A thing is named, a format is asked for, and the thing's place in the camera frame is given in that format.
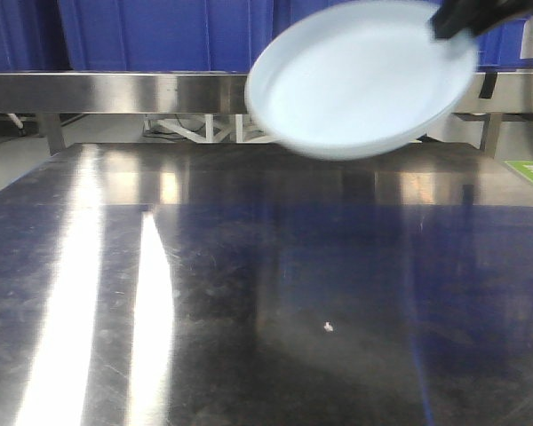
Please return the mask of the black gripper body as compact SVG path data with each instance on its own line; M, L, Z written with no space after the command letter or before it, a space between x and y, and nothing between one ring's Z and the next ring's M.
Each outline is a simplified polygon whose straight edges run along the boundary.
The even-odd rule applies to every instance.
M480 36L517 17L533 14L533 0L450 0L430 19L434 37L448 40L462 31Z

